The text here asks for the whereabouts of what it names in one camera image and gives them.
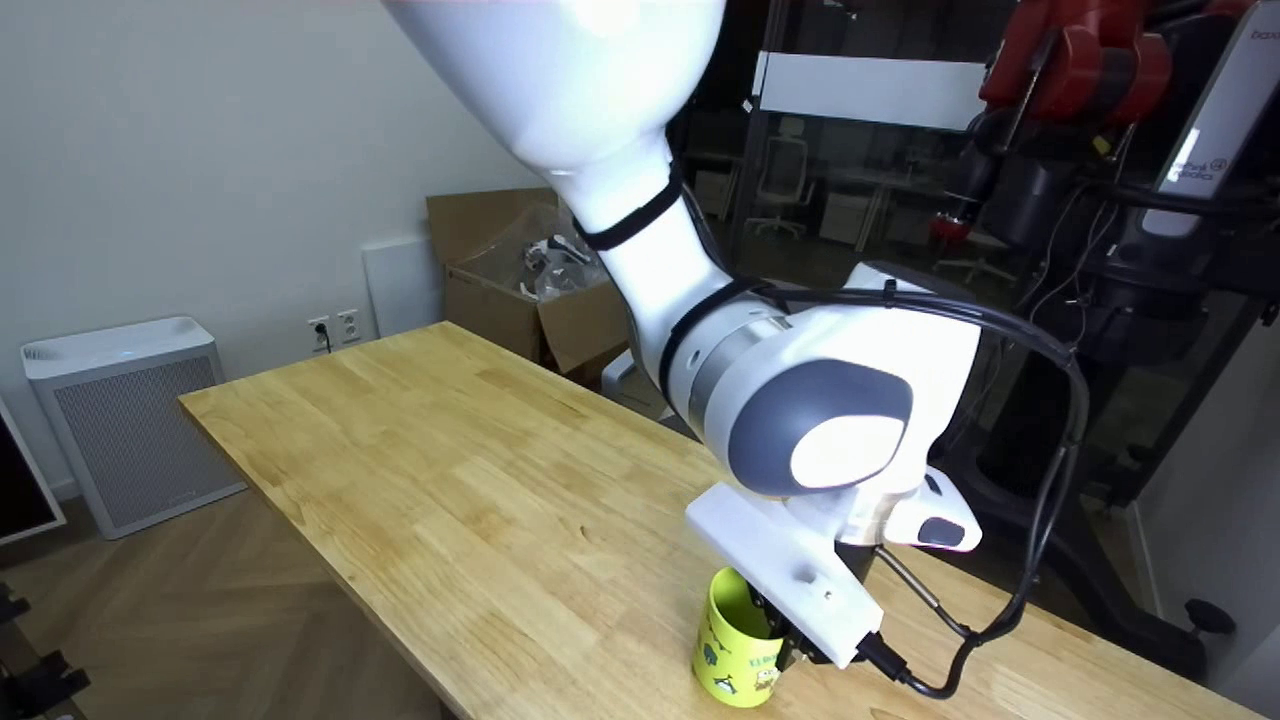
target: red object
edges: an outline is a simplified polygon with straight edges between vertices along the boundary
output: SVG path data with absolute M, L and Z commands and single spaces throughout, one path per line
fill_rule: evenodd
M 960 218 L 933 218 L 927 241 L 941 248 L 964 248 L 970 245 L 970 226 Z
M 1169 50 L 1145 32 L 1145 15 L 1150 0 L 1019 0 L 980 95 L 1017 108 L 1038 92 L 1038 119 L 1132 125 L 1162 106 L 1172 77 Z

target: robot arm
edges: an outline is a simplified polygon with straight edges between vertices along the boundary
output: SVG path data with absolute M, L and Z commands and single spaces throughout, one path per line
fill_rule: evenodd
M 711 489 L 694 526 L 846 668 L 880 608 L 836 560 L 836 541 L 980 541 L 960 492 L 925 464 L 960 401 L 977 327 L 893 309 L 780 311 L 704 256 L 666 125 L 711 55 L 724 0 L 389 8 L 561 193 L 633 309 L 646 372 L 747 489 Z

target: white wall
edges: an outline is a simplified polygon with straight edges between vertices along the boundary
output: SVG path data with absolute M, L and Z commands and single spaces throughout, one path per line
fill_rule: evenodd
M 1162 602 L 1229 608 L 1214 685 L 1280 717 L 1280 327 L 1258 327 L 1140 498 Z
M 0 397 L 58 464 L 26 341 L 188 311 L 272 370 L 363 241 L 517 185 L 378 0 L 0 0 Z

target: black cable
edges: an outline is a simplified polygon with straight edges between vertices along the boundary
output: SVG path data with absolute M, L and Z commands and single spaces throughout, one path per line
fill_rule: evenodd
M 1121 206 L 1103 201 L 1091 220 L 1088 220 L 1088 232 L 1086 232 L 1086 248 L 1073 265 L 1073 274 L 1051 284 L 1034 309 L 1027 309 L 1027 322 L 1038 322 L 1045 311 L 1049 301 L 1062 301 L 1069 287 L 1073 287 L 1073 301 L 1078 301 L 1078 341 L 1069 350 L 1081 350 L 1086 334 L 1088 334 L 1088 291 L 1081 284 L 1086 276 L 1086 265 L 1091 260 L 1091 252 L 1108 241 L 1108 232 L 1115 229 L 1121 220 Z
M 1026 546 L 1026 575 L 1019 575 L 1017 594 L 1008 595 L 1008 603 L 998 612 L 998 622 L 989 627 L 980 627 L 980 633 L 960 625 L 960 647 L 955 647 L 955 655 L 947 666 L 946 685 L 922 679 L 910 668 L 910 659 L 901 659 L 883 645 L 883 638 L 867 638 L 862 645 L 862 655 L 872 659 L 898 685 L 910 685 L 911 691 L 933 695 L 933 701 L 955 695 L 970 655 L 977 647 L 1008 638 L 1019 625 L 1019 617 L 1027 608 L 1027 595 L 1038 588 L 1041 560 L 1049 552 L 1058 517 L 1062 517 L 1063 502 L 1073 498 L 1078 456 L 1081 456 L 1081 440 L 1086 440 L 1086 429 L 1088 429 L 1088 379 L 1086 379 L 1078 357 L 1058 336 L 1049 336 L 1045 327 L 1019 322 L 1019 318 L 1008 318 L 1000 309 L 983 309 L 983 306 L 972 306 L 972 301 L 955 301 L 955 298 L 898 291 L 893 280 L 880 291 L 867 291 L 867 287 L 810 291 L 810 287 L 775 287 L 775 284 L 764 284 L 764 280 L 740 280 L 740 284 L 747 291 L 780 301 L 780 306 L 792 301 L 792 306 L 901 309 L 901 311 L 927 311 L 927 318 L 964 322 L 964 325 L 989 327 L 989 334 L 998 334 L 998 336 L 1045 357 L 1049 365 L 1058 365 L 1069 375 L 1073 401 L 1069 401 L 1062 448 L 1058 448 L 1058 456 L 1051 456 L 1051 464 L 1049 464 L 1049 471 L 1041 479 L 1041 492 L 1038 492 L 1034 530 L 1027 530 L 1027 546 Z
M 1045 287 L 1045 280 L 1051 276 L 1051 260 L 1058 260 L 1058 241 L 1069 226 L 1069 218 L 1078 212 L 1078 206 L 1086 201 L 1086 189 L 1073 189 L 1069 206 L 1058 212 L 1045 252 L 1041 252 L 1041 270 L 1038 280 L 1019 291 L 1019 306 L 1034 306 L 1034 298 Z
M 883 567 L 893 567 L 898 579 L 906 579 L 922 595 L 925 608 L 933 608 L 937 622 L 947 625 L 947 633 L 955 633 L 960 639 L 972 633 L 947 612 L 946 602 L 933 595 L 933 588 L 901 557 L 893 557 L 883 546 L 875 546 L 875 557 Z

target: wall outlet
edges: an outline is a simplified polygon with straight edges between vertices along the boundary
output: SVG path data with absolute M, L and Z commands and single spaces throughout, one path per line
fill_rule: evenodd
M 311 357 L 333 351 L 333 334 L 328 334 L 328 318 L 309 318 L 309 334 L 311 334 Z
M 335 350 L 350 350 L 350 344 L 360 344 L 363 341 L 363 325 L 360 325 L 360 309 L 335 309 L 333 311 L 333 325 L 328 325 L 328 336 Z

